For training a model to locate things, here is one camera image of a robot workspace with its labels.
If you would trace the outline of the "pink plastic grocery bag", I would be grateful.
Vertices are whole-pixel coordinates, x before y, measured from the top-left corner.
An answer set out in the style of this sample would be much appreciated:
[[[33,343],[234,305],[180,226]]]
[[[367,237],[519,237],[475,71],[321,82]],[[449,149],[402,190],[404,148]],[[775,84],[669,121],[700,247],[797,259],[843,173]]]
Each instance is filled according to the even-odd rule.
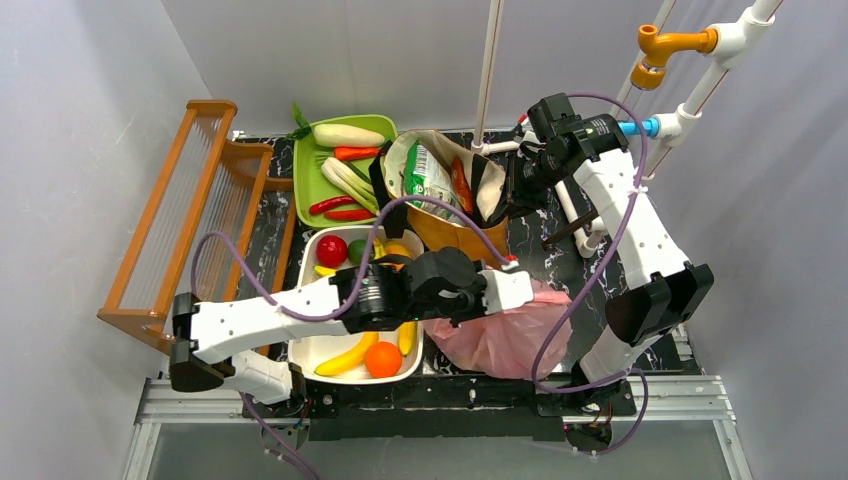
[[[423,329],[458,369],[501,379],[531,378],[543,341],[572,303],[563,291],[534,280],[534,300],[522,307],[469,320],[454,327],[447,318]]]

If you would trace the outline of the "green chips bag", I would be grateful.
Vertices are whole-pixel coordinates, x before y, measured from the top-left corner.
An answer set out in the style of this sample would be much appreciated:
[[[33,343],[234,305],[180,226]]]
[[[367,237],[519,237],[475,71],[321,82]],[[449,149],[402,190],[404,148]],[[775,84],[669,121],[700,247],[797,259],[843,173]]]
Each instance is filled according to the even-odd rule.
[[[419,142],[408,149],[403,169],[403,192],[435,198],[459,209],[459,198],[447,170]]]

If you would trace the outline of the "brown paper bag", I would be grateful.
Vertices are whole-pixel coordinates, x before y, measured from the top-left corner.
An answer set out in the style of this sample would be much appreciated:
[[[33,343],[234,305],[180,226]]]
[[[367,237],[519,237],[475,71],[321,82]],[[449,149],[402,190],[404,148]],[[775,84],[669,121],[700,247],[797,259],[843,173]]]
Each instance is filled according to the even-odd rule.
[[[447,170],[459,157],[472,190],[471,215],[435,198],[405,195],[403,169],[408,149],[419,141]],[[424,246],[436,251],[456,247],[472,260],[498,268],[510,255],[508,218],[497,211],[506,170],[496,162],[459,145],[437,130],[411,130],[380,148],[369,166],[369,176],[383,216],[381,225],[389,238],[413,231]]]

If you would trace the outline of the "orange candy bag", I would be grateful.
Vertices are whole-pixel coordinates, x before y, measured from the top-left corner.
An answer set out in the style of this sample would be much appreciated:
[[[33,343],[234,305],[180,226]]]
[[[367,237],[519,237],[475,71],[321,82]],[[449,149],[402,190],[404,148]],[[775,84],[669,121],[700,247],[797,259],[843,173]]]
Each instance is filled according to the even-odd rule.
[[[451,181],[456,193],[459,205],[464,213],[471,215],[474,210],[474,198],[472,190],[464,174],[464,165],[459,157],[455,157],[451,163]]]

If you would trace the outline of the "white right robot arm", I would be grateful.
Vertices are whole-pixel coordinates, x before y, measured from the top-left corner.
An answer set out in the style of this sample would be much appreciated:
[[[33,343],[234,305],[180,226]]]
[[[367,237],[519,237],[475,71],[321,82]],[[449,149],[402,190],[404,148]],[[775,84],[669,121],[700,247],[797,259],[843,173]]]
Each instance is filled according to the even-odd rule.
[[[531,106],[527,118],[535,137],[526,144],[528,153],[509,161],[503,191],[509,216],[544,208],[547,191],[571,178],[612,236],[589,281],[595,283],[614,257],[625,273],[627,289],[607,302],[607,325],[574,366],[572,385],[547,387],[538,368],[531,368],[540,390],[573,394],[626,377],[648,347],[691,317],[714,275],[708,265],[692,264],[666,231],[642,184],[647,153],[633,161],[614,117],[583,118],[569,95],[558,93]]]

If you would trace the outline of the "orange mango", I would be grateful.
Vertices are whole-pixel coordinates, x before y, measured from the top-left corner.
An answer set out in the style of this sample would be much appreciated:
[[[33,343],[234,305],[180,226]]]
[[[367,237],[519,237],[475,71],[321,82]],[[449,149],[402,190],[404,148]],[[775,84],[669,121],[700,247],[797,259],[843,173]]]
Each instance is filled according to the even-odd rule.
[[[398,241],[389,241],[384,245],[385,252],[388,255],[396,255],[402,256],[405,258],[413,259],[413,253],[403,244]]]

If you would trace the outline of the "orange fruit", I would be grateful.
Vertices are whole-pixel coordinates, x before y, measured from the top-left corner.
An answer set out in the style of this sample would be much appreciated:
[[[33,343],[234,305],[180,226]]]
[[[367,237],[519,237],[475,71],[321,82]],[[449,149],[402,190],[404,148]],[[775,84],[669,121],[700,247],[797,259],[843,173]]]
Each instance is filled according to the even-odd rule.
[[[366,352],[364,365],[372,378],[387,378],[397,374],[404,357],[399,348],[390,342],[377,342]]]

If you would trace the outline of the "red apple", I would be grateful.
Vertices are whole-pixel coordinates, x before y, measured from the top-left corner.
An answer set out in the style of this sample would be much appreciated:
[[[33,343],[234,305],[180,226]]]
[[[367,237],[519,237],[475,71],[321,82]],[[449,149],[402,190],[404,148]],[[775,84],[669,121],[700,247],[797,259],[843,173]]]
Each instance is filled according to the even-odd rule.
[[[337,235],[324,235],[317,242],[315,256],[320,266],[335,269],[348,260],[348,245]]]

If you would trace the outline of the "red chili pepper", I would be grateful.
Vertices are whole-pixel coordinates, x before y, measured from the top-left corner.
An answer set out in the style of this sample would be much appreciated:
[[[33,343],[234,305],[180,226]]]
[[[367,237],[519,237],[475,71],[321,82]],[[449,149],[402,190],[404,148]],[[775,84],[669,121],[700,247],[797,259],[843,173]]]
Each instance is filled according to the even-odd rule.
[[[312,206],[309,207],[309,214],[313,216],[323,215],[333,209],[350,206],[350,205],[358,205],[359,202],[349,195],[341,195],[332,197],[329,199],[325,199],[319,201]]]

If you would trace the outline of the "orange faucet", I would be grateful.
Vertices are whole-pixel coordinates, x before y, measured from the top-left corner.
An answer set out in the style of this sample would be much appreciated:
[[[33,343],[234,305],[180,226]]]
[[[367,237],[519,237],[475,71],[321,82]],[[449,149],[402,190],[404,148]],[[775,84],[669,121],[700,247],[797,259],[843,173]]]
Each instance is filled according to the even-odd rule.
[[[640,90],[654,90],[662,84],[668,62],[674,54],[683,51],[708,54],[716,48],[718,40],[715,28],[690,33],[660,33],[653,24],[641,25],[637,43],[643,57],[633,68],[630,82]]]

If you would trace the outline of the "green white leek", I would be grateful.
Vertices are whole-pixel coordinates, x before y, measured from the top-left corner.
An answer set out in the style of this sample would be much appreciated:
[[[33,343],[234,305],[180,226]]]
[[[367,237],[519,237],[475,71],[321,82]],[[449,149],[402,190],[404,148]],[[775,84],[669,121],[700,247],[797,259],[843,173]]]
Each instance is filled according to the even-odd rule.
[[[324,177],[340,190],[351,196],[371,213],[379,212],[378,201],[368,176],[356,167],[335,157],[326,158],[321,164]]]

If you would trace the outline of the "white fruit tray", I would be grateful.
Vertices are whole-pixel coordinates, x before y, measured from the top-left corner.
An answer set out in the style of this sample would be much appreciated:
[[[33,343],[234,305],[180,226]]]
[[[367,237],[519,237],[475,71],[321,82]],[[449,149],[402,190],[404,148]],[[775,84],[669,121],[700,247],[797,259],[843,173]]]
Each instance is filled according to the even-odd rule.
[[[314,267],[318,265],[315,252],[320,239],[325,235],[336,235],[345,242],[353,240],[364,240],[370,233],[371,225],[354,225],[327,228],[315,233],[306,243],[301,260],[297,286],[310,284],[321,279],[315,272]],[[420,366],[423,358],[424,330],[417,323],[417,332],[413,349],[403,357],[398,372],[385,378],[374,378],[370,375],[365,365],[359,365],[354,369],[336,376],[321,376],[314,372],[319,364],[346,353],[355,347],[363,337],[363,333],[346,336],[313,336],[302,340],[288,342],[287,359],[290,363],[298,365],[306,379],[321,381],[340,385],[377,385],[403,380],[412,375]]]

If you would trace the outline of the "green vegetable tray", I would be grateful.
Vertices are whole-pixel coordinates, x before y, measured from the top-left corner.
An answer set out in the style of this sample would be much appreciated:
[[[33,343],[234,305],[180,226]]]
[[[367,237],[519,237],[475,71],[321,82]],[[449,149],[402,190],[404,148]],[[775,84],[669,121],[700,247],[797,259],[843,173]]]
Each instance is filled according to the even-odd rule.
[[[311,127],[319,124],[344,124],[363,128],[383,135],[388,140],[398,136],[398,130],[392,119],[381,114],[348,115],[310,123]],[[293,147],[293,192],[296,211],[299,219],[316,230],[340,227],[346,225],[368,224],[367,220],[335,221],[326,219],[323,214],[312,215],[310,207],[318,202],[345,195],[343,190],[325,178],[321,164],[331,154],[332,148],[319,145],[312,134],[298,139]]]

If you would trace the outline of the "wooden rack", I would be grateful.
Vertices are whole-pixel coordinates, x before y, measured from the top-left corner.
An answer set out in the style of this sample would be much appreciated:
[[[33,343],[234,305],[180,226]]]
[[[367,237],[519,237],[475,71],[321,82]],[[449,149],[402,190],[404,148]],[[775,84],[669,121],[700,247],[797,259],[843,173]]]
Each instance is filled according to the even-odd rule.
[[[263,196],[290,193],[290,178],[274,178],[274,150],[230,139],[237,106],[191,100],[97,316],[168,355],[167,325],[174,296],[189,286],[201,237],[221,230],[246,255]]]

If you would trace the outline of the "aluminium base frame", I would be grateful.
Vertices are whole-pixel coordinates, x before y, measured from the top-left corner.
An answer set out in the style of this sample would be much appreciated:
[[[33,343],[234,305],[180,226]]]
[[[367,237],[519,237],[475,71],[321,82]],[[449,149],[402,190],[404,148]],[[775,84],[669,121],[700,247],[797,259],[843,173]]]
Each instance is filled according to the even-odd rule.
[[[750,474],[721,379],[694,366],[676,331],[639,361],[632,389],[642,421],[616,416],[619,448],[596,458],[563,437],[533,438],[552,417],[495,410],[410,410],[408,436],[388,427],[370,438],[307,441],[302,449],[325,479],[732,479]],[[169,393],[146,384],[136,418],[128,479],[296,479],[280,448],[242,414],[233,393]]]

